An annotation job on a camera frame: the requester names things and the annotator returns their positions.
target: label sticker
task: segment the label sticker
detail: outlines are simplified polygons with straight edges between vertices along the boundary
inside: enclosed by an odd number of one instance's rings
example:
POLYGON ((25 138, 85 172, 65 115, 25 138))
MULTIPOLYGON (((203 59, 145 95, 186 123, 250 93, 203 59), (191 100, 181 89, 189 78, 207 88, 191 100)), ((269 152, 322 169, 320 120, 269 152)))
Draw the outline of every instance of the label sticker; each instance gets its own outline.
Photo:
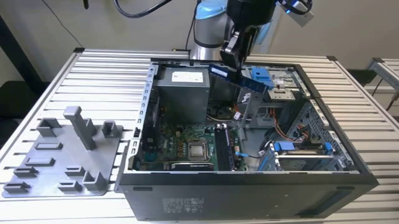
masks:
POLYGON ((173 82, 203 83, 203 74, 202 72, 175 71, 173 73, 173 82))
POLYGON ((218 70, 218 69, 215 69, 215 68, 211 68, 211 71, 215 72, 217 74, 219 74, 219 75, 227 77, 227 73, 226 73, 226 72, 223 72, 223 71, 221 71, 221 70, 218 70))
POLYGON ((165 213, 202 213, 205 198, 163 198, 165 213))
POLYGON ((282 84, 285 84, 285 81, 282 81, 281 79, 277 79, 276 83, 280 84, 280 85, 282 85, 282 84))
POLYGON ((237 112, 235 116, 234 116, 234 119, 239 119, 239 116, 242 116, 242 114, 239 112, 237 112))

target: motherboard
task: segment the motherboard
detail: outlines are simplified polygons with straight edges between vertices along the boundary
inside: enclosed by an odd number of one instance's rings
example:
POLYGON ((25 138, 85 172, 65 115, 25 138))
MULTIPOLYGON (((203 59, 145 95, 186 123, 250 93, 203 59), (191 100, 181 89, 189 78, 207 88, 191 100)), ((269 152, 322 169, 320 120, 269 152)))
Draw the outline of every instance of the motherboard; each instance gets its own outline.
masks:
MULTIPOLYGON (((241 149, 237 128, 230 127, 227 132, 229 148, 218 148, 221 139, 215 138, 215 127, 163 125, 158 147, 145 152, 141 170, 191 171, 195 167, 195 170, 218 171, 219 163, 225 161, 225 158, 218 158, 218 155, 225 155, 222 150, 234 152, 241 149)), ((242 159, 235 158, 233 170, 245 170, 242 159)))

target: expansion slot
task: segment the expansion slot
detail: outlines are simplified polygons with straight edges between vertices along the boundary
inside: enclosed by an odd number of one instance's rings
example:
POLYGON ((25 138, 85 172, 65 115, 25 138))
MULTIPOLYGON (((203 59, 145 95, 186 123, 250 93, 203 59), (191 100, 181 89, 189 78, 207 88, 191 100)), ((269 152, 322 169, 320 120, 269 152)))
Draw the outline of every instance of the expansion slot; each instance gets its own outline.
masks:
POLYGON ((219 171, 231 171, 235 168, 233 147, 230 145, 229 128, 226 124, 215 125, 215 143, 219 171))

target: aluminum slotted table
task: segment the aluminum slotted table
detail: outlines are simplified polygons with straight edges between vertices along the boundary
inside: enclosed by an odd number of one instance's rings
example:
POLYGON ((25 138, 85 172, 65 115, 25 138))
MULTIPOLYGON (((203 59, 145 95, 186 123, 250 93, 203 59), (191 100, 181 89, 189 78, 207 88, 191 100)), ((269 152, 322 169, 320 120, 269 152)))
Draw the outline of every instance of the aluminum slotted table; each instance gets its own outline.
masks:
MULTIPOLYGON (((123 194, 113 191, 122 153, 134 136, 147 69, 153 57, 189 58, 187 52, 142 52, 86 49, 70 57, 47 91, 0 150, 0 192, 39 135, 42 118, 63 117, 65 108, 81 106, 94 124, 115 120, 125 126, 105 196, 3 198, 0 221, 10 223, 137 223, 123 194)), ((381 186, 325 220, 272 223, 399 223, 399 124, 352 77, 341 63, 325 56, 253 55, 249 62, 301 64, 333 115, 377 176, 381 186)), ((213 223, 265 223, 268 220, 213 223)))

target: metal grate surface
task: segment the metal grate surface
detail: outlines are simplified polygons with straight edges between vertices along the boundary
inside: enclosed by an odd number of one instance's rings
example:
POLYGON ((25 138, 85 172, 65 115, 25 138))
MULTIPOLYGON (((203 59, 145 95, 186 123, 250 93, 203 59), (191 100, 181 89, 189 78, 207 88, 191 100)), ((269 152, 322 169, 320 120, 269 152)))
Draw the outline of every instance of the metal grate surface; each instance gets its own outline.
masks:
MULTIPOLYGON (((62 124, 63 109, 69 105, 83 108, 83 117, 95 124, 115 120, 125 126, 119 155, 111 181, 127 140, 134 136, 139 102, 151 57, 187 58, 186 52, 139 52, 90 50, 74 54, 58 74, 43 97, 33 108, 10 141, 0 150, 0 191, 11 179, 39 133, 35 130, 45 117, 57 117, 62 124)), ((381 186, 356 202, 317 223, 397 224, 399 223, 399 125, 384 111, 370 94, 353 79, 338 62, 326 57, 253 55, 250 62, 298 63, 314 82, 324 100, 346 131, 361 155, 378 177, 381 186)), ((10 223, 138 223, 123 194, 105 196, 3 198, 0 220, 10 223)), ((266 220, 225 221, 223 223, 265 223, 266 220)), ((269 221, 270 223, 310 223, 310 220, 269 221)))

